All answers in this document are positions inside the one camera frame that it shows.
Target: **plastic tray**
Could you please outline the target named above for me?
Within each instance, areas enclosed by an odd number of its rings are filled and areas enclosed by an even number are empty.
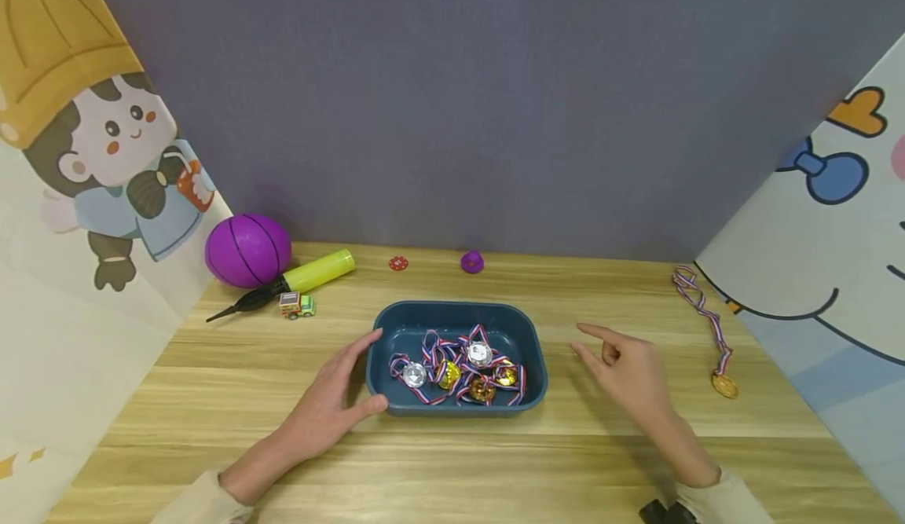
[[[516,363],[525,365],[525,397],[522,403],[506,405],[510,393],[498,392],[493,405],[457,405],[450,397],[439,405],[422,404],[402,382],[390,376],[388,363],[393,353],[421,357],[421,340],[428,329],[436,329],[443,339],[468,334],[475,324],[483,324],[490,346],[505,353]],[[540,351],[534,324],[517,308],[506,304],[476,302],[397,302],[377,316],[374,328],[383,328],[383,335],[368,352],[368,390],[371,394],[385,394],[388,412],[394,416],[516,416],[531,409],[547,392],[547,367]],[[442,391],[428,383],[422,387],[433,398]]]

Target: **cartoon mouth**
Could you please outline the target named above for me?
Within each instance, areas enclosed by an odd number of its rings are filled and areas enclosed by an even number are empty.
[[[886,266],[886,269],[890,273],[896,275],[901,280],[905,280],[905,273],[901,272],[901,269],[897,269],[896,267],[893,267],[893,266]]]

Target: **purple ball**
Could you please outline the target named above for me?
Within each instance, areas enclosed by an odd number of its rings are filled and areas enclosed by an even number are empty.
[[[292,244],[288,232],[260,214],[233,215],[214,227],[204,244],[204,262],[221,282],[257,288],[288,267]]]
[[[484,258],[480,252],[469,251],[462,256],[462,270],[465,273],[477,274],[484,270]]]

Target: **toy truck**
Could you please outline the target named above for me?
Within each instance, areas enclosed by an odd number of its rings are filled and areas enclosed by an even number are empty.
[[[314,299],[307,294],[284,292],[280,294],[280,314],[288,320],[298,320],[299,316],[314,316]]]

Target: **blue bow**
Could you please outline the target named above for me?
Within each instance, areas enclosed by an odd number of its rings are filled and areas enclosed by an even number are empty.
[[[814,154],[814,145],[808,137],[787,157],[776,172],[799,170],[806,174],[811,198],[827,205],[843,203],[858,194],[867,182],[867,161],[854,153],[834,153],[829,156]]]

